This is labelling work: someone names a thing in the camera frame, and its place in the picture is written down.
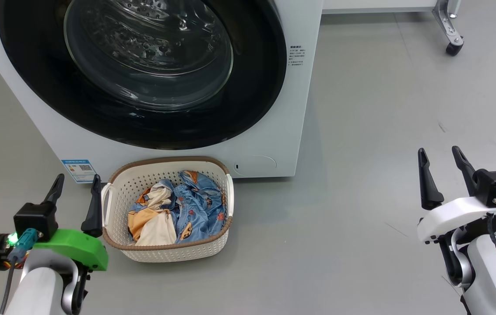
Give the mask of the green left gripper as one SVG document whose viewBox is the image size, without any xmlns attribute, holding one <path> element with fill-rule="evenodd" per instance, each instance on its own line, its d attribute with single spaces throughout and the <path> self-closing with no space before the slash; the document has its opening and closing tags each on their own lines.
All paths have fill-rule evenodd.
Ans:
<svg viewBox="0 0 496 315">
<path fill-rule="evenodd" d="M 43 203 L 57 204 L 62 195 L 64 174 L 58 174 Z M 99 238 L 102 236 L 101 178 L 94 176 L 91 201 L 81 231 L 58 229 L 45 240 L 45 235 L 36 229 L 26 229 L 22 234 L 0 234 L 0 271 L 14 267 L 22 269 L 32 249 L 49 249 L 54 253 L 81 263 L 88 270 L 106 271 L 109 257 Z"/>
</svg>

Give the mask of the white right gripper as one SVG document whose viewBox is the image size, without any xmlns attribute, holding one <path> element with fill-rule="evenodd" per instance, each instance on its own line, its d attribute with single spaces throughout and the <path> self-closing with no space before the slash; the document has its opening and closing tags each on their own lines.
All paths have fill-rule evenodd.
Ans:
<svg viewBox="0 0 496 315">
<path fill-rule="evenodd" d="M 476 170 L 458 146 L 451 148 L 457 168 L 462 172 L 469 196 L 475 195 Z M 438 191 L 430 172 L 430 161 L 424 148 L 418 150 L 419 187 L 421 206 L 432 210 L 417 226 L 420 242 L 433 242 L 447 233 L 462 232 L 458 244 L 466 244 L 480 235 L 496 232 L 496 198 L 489 206 L 476 197 L 455 199 L 444 205 L 444 196 Z"/>
</svg>

